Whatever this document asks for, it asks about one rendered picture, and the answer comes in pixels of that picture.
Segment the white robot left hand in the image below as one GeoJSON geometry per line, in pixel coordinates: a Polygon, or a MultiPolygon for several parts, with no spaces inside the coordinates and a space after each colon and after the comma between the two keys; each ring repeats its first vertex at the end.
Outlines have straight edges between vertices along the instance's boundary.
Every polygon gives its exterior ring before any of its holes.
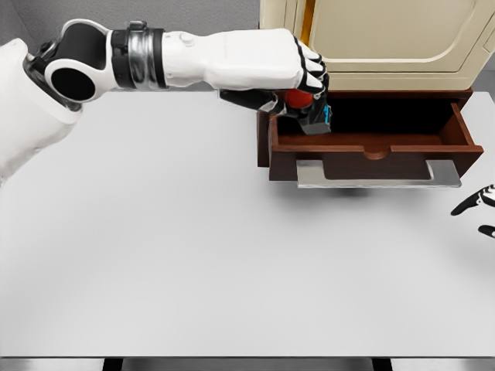
{"type": "Polygon", "coordinates": [[[225,50],[208,61],[204,80],[234,104],[280,114],[280,90],[310,97],[328,91],[323,58],[287,29],[232,31],[223,34],[225,50]]]}

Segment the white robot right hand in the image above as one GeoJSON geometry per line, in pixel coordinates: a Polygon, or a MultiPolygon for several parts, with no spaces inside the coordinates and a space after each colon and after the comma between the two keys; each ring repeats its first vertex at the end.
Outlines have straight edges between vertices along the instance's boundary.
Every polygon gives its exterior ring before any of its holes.
{"type": "MultiPolygon", "coordinates": [[[[495,184],[489,184],[474,192],[460,202],[450,213],[451,216],[458,216],[468,209],[479,205],[490,206],[495,209],[495,184]]],[[[495,239],[495,226],[481,225],[478,231],[492,239],[495,239]]]]}

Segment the brown wooden drawer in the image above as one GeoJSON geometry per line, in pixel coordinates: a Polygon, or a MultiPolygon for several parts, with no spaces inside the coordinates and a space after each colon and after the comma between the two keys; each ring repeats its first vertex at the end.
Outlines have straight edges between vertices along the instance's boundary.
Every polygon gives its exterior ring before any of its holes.
{"type": "Polygon", "coordinates": [[[308,136],[288,117],[270,117],[260,163],[272,181],[295,181],[298,160],[320,160],[331,180],[427,179],[428,160],[464,175],[483,154],[453,97],[331,94],[331,132],[308,136]]]}

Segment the cream cabinet with brown base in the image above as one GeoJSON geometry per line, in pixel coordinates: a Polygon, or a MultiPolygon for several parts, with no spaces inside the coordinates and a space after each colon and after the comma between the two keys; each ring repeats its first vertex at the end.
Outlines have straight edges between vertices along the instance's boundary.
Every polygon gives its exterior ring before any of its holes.
{"type": "Polygon", "coordinates": [[[495,0],[260,0],[259,25],[323,57],[331,94],[453,97],[495,53],[495,0]]]}

